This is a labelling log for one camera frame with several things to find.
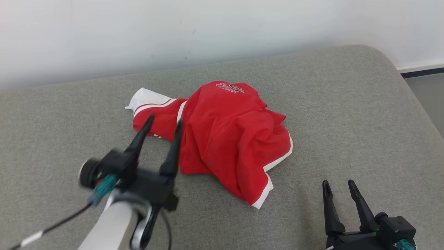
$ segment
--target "gray fabric surface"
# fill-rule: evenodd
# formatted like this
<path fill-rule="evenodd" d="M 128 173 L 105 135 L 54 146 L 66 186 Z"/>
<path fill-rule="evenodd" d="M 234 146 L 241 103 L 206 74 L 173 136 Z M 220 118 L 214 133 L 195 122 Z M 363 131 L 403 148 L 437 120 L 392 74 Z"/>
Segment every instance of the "gray fabric surface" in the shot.
<path fill-rule="evenodd" d="M 128 145 L 135 132 L 124 107 L 140 87 L 188 97 L 214 80 L 246 82 L 285 114 L 293 154 L 268 172 L 274 189 L 260 210 L 213 177 L 178 176 L 174 249 L 323 249 L 325 179 L 348 231 L 359 227 L 353 179 L 375 214 L 416 227 L 421 249 L 444 245 L 444 141 L 390 61 L 355 45 L 1 93 L 0 249 L 85 204 L 79 167 Z M 148 138 L 141 165 L 158 168 L 169 145 Z M 28 249 L 77 249 L 102 207 Z M 148 249 L 166 248 L 159 219 Z"/>

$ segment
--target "red shirt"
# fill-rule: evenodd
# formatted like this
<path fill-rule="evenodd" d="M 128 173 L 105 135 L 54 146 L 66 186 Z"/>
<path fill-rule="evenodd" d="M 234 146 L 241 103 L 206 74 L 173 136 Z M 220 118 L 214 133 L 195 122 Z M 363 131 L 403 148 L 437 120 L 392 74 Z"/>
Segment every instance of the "red shirt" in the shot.
<path fill-rule="evenodd" d="M 293 150 L 291 137 L 281 124 L 285 116 L 266 107 L 249 85 L 214 81 L 188 100 L 141 88 L 126 108 L 134 111 L 137 131 L 155 112 L 150 134 L 170 141 L 182 119 L 181 172 L 211 174 L 234 196 L 259 209 L 273 189 L 266 171 Z"/>

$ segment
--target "cable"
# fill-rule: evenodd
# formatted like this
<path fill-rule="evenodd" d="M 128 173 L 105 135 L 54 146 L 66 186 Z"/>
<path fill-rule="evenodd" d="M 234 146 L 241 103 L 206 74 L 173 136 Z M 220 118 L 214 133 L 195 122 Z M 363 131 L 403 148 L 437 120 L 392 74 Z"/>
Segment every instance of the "cable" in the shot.
<path fill-rule="evenodd" d="M 166 224 L 166 229 L 168 231 L 168 250 L 171 250 L 171 246 L 173 245 L 173 234 L 171 232 L 170 222 L 168 221 L 167 215 L 164 213 L 163 210 L 160 210 L 160 215 L 162 216 L 163 221 Z"/>
<path fill-rule="evenodd" d="M 40 239 L 43 235 L 49 233 L 50 231 L 52 231 L 52 230 L 58 228 L 59 226 L 65 224 L 66 222 L 68 222 L 68 221 L 74 219 L 75 217 L 79 216 L 80 214 L 82 214 L 83 212 L 85 212 L 88 208 L 90 208 L 91 205 L 92 205 L 91 203 L 88 203 L 84 208 L 80 209 L 80 210 L 79 210 L 78 212 L 76 212 L 75 214 L 73 214 L 73 215 L 67 217 L 66 219 L 63 219 L 63 220 L 59 221 L 58 223 L 56 223 L 56 224 L 54 224 L 54 225 L 52 225 L 52 226 L 50 226 L 50 227 L 48 227 L 48 228 L 46 228 L 46 229 L 43 229 L 43 230 L 41 230 L 41 231 L 38 231 L 37 233 L 35 233 L 35 234 L 33 234 L 33 235 L 31 235 L 31 236 L 29 236 L 29 237 L 23 239 L 22 242 L 21 242 L 20 244 L 17 244 L 17 245 L 15 245 L 15 246 L 11 247 L 9 250 L 20 249 L 20 248 L 22 248 L 22 247 L 24 247 L 24 246 L 30 244 L 31 242 L 34 242 L 34 241 Z"/>

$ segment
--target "white wall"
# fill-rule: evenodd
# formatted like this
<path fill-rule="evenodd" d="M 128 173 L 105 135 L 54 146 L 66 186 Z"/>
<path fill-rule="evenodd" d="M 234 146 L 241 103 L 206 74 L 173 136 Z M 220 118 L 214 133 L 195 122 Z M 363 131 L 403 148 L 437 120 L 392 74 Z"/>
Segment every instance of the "white wall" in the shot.
<path fill-rule="evenodd" d="M 0 85 L 82 80 L 341 44 L 444 66 L 443 0 L 1 0 Z"/>

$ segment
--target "white stripe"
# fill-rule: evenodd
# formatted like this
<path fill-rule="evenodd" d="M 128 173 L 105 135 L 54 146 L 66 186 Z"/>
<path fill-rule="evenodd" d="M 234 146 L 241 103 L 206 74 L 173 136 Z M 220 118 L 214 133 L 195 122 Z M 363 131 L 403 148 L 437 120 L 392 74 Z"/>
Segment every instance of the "white stripe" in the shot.
<path fill-rule="evenodd" d="M 20 244 L 20 247 L 24 247 L 27 244 L 29 244 L 29 243 L 31 243 L 31 242 L 33 242 L 35 240 L 40 239 L 40 237 L 42 237 L 42 234 L 43 234 L 43 230 L 40 231 L 40 232 L 37 232 L 37 233 L 35 233 L 35 234 L 31 235 L 31 236 L 29 236 L 28 238 L 26 238 L 24 240 L 22 240 L 22 243 Z"/>
<path fill-rule="evenodd" d="M 171 98 L 164 96 L 162 94 L 153 92 L 151 90 L 140 88 L 131 98 L 130 103 L 126 106 L 126 109 L 131 109 L 133 112 L 136 108 L 142 106 L 143 104 L 163 104 L 169 101 Z"/>
<path fill-rule="evenodd" d="M 177 99 L 176 99 L 176 98 L 173 98 L 173 99 L 169 100 L 167 103 L 162 104 L 162 105 L 159 105 L 159 104 L 150 104 L 150 105 L 145 105 L 145 106 L 142 106 L 142 107 L 140 107 L 140 108 L 137 108 L 136 111 L 134 112 L 134 117 L 136 117 L 136 115 L 137 115 L 140 111 L 142 111 L 142 110 L 146 110 L 146 109 L 149 109 L 149 108 L 161 108 L 161 107 L 166 107 L 166 106 L 170 105 L 171 103 L 173 103 L 175 100 L 177 100 Z"/>
<path fill-rule="evenodd" d="M 255 207 L 255 208 L 257 208 L 257 209 L 260 209 L 260 208 L 261 208 L 262 204 L 264 203 L 265 199 L 266 199 L 267 196 L 268 196 L 268 193 L 269 193 L 271 190 L 273 190 L 273 188 L 274 188 L 274 187 L 273 187 L 273 183 L 271 183 L 270 176 L 269 176 L 267 173 L 265 173 L 265 174 L 266 174 L 267 177 L 268 177 L 268 183 L 267 183 L 267 185 L 265 186 L 264 190 L 262 191 L 262 194 L 261 194 L 261 196 L 259 197 L 259 199 L 258 199 L 255 203 L 252 204 L 252 206 Z"/>
<path fill-rule="evenodd" d="M 272 169 L 277 164 L 279 164 L 281 161 L 283 161 L 285 158 L 287 158 L 293 152 L 293 140 L 291 139 L 290 132 L 288 132 L 288 138 L 290 138 L 290 150 L 286 154 L 284 154 L 284 156 L 282 156 L 282 157 L 278 158 L 277 160 L 264 166 L 264 173 L 268 177 L 268 183 L 265 186 L 264 190 L 262 191 L 262 194 L 259 197 L 259 199 L 255 203 L 252 204 L 252 206 L 257 209 L 261 208 L 262 204 L 264 203 L 265 199 L 268 196 L 268 193 L 273 189 L 273 184 L 271 183 L 270 176 L 266 172 L 268 170 Z"/>
<path fill-rule="evenodd" d="M 284 154 L 284 156 L 278 158 L 277 160 L 267 164 L 264 166 L 264 171 L 267 172 L 268 170 L 274 168 L 277 164 L 279 164 L 281 161 L 283 161 L 285 158 L 287 158 L 291 153 L 293 152 L 293 140 L 291 139 L 290 132 L 288 132 L 288 137 L 290 138 L 290 150 Z"/>
<path fill-rule="evenodd" d="M 182 118 L 182 112 L 183 112 L 183 107 L 185 107 L 185 104 L 188 100 L 184 101 L 179 108 L 179 111 L 177 112 L 177 119 L 176 122 L 179 122 L 180 118 Z"/>

